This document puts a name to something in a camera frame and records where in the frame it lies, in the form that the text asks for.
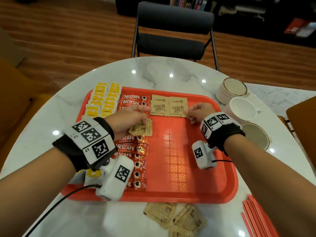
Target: bundle of red straws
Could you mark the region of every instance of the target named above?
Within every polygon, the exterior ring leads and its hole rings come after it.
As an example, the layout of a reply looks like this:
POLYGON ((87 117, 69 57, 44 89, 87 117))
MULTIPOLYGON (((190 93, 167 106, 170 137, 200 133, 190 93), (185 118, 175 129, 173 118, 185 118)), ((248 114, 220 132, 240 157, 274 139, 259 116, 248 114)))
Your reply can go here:
POLYGON ((279 237, 271 220, 252 195, 243 201, 244 212, 242 218, 251 237, 279 237))

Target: black wrist strap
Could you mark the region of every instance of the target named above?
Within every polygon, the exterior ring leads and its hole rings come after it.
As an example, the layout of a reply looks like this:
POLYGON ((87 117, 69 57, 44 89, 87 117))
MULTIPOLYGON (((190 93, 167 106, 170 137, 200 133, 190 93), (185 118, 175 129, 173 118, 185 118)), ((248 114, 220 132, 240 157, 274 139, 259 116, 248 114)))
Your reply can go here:
MULTIPOLYGON (((112 128, 102 117, 96 117, 94 120, 97 121, 111 135, 112 139, 114 139, 114 132, 112 128)), ((76 169, 76 172, 89 169, 87 159, 83 154, 83 151, 77 147, 77 145, 67 135, 63 135, 54 141, 53 146, 69 157, 76 169)))
POLYGON ((223 125, 219 129, 212 132, 210 138, 207 140, 208 146, 210 148, 214 148, 216 146, 220 151, 223 151, 224 154, 228 156, 224 150, 224 142, 228 137, 236 134, 246 136, 240 127, 234 123, 223 125))

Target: person's left hand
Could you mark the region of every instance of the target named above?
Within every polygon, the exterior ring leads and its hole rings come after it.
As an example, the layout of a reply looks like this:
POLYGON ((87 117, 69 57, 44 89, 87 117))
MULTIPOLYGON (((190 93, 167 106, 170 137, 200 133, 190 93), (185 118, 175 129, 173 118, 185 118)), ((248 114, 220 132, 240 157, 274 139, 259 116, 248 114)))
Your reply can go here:
POLYGON ((151 107, 133 104, 104 118, 114 132, 114 140, 129 135, 129 128, 139 121, 143 124, 147 124, 146 113, 138 111, 151 111, 151 107))

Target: red tray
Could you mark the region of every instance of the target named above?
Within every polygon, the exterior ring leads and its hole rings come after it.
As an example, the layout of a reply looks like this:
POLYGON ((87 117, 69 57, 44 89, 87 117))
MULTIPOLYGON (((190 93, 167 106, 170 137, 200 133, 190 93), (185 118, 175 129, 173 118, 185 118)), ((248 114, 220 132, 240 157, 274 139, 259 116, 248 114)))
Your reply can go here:
MULTIPOLYGON (((86 95, 77 121, 85 112, 92 90, 86 95)), ((123 87, 125 95, 162 95, 187 97, 189 106, 198 102, 211 103, 218 112, 218 104, 207 96, 123 87)), ((120 201, 227 203, 238 190, 235 166, 230 162, 217 162, 211 170, 200 170, 196 164, 192 144, 204 140, 199 125, 188 119, 151 115, 153 135, 148 137, 146 157, 146 191, 125 191, 120 201)), ((229 159, 221 151, 216 159, 229 159)), ((66 195, 81 185, 68 184, 61 193, 66 195)), ((69 197, 78 201, 102 201, 95 189, 84 189, 69 197)))

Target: forearm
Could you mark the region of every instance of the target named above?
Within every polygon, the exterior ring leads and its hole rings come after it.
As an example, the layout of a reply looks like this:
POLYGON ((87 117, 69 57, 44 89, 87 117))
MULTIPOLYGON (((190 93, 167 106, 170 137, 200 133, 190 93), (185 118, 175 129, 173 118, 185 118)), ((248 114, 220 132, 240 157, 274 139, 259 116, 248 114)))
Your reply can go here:
POLYGON ((281 235, 316 233, 316 187, 312 183, 242 135, 230 136, 224 148, 281 235))
POLYGON ((69 158, 52 148, 0 180, 0 236, 22 236, 72 179, 69 158))

